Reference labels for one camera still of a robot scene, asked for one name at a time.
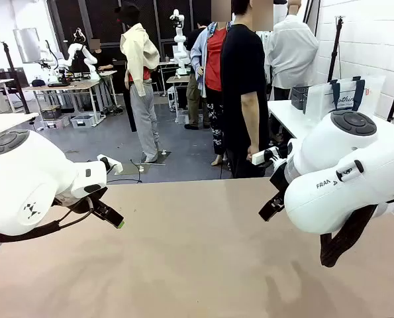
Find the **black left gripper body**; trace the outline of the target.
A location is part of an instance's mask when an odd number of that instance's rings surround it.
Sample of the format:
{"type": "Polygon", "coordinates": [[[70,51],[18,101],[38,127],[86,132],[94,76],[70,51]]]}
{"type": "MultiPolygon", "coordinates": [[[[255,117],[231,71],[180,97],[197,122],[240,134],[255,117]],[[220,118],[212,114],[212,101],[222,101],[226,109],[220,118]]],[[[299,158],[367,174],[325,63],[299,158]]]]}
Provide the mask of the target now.
{"type": "Polygon", "coordinates": [[[55,196],[52,205],[67,207],[77,214],[88,213],[92,207],[94,212],[105,214],[107,205],[101,201],[101,198],[106,191],[107,187],[103,187],[92,193],[86,193],[82,198],[76,198],[69,191],[64,191],[55,196]]]}

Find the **person's right hand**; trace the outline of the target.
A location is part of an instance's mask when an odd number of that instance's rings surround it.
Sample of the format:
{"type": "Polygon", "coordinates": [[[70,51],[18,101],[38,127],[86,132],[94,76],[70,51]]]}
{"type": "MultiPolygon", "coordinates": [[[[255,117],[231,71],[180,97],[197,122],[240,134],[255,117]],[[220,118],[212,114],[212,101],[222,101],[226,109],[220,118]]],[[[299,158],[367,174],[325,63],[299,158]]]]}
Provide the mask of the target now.
{"type": "Polygon", "coordinates": [[[252,156],[253,156],[254,154],[259,153],[259,151],[260,151],[260,150],[259,150],[257,144],[251,144],[251,145],[248,147],[248,152],[247,152],[247,157],[246,157],[247,161],[251,162],[251,161],[252,161],[252,156]]]}

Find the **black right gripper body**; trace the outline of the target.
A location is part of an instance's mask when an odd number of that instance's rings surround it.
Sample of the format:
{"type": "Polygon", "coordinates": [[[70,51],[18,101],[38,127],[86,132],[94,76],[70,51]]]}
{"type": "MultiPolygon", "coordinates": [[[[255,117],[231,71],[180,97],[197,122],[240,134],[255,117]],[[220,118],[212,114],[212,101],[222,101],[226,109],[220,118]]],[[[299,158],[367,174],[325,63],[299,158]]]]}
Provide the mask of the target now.
{"type": "Polygon", "coordinates": [[[273,164],[273,174],[270,177],[270,182],[278,190],[278,197],[283,199],[285,191],[288,187],[288,181],[285,178],[285,167],[287,162],[282,160],[273,164]]]}

